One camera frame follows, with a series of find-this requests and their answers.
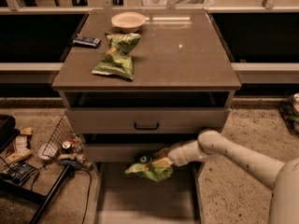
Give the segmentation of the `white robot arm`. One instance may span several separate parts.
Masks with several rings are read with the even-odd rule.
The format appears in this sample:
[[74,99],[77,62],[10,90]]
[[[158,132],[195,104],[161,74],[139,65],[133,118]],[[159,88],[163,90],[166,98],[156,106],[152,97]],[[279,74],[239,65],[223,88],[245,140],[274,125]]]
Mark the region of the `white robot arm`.
[[299,224],[299,159],[282,162],[242,147],[214,130],[197,140],[175,143],[156,153],[153,165],[170,167],[223,156],[272,191],[268,224]]

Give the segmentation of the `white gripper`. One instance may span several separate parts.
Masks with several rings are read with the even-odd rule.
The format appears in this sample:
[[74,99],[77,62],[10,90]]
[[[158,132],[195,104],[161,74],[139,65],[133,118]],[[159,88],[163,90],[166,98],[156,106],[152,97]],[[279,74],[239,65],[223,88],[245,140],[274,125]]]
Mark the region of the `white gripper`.
[[154,167],[169,168],[172,164],[175,166],[184,166],[192,161],[201,162],[205,158],[205,153],[200,148],[197,140],[191,140],[175,143],[170,148],[165,147],[155,152],[153,157],[159,158],[152,161]]

